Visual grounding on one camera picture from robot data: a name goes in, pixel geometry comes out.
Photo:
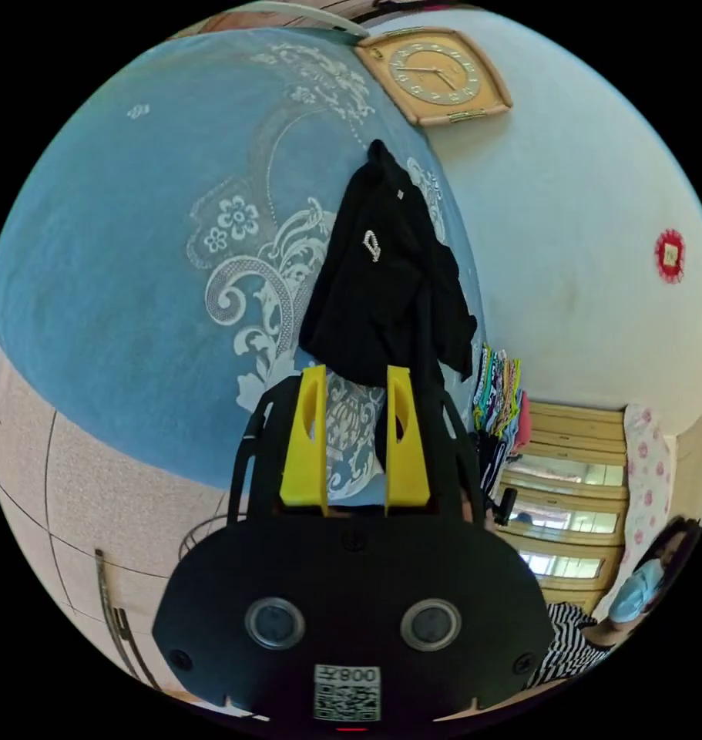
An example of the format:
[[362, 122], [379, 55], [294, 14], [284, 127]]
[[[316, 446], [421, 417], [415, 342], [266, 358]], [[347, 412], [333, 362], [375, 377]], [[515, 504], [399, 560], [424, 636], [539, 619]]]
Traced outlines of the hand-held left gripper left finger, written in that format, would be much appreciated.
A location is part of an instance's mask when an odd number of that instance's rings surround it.
[[280, 486], [285, 507], [315, 509], [322, 516], [328, 515], [326, 401], [325, 366], [303, 370]]

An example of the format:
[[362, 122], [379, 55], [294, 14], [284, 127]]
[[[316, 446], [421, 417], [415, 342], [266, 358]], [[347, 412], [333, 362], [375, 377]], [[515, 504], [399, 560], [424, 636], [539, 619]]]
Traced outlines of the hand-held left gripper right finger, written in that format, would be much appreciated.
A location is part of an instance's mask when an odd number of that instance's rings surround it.
[[423, 509], [430, 489], [415, 396], [407, 368], [388, 366], [385, 512]]

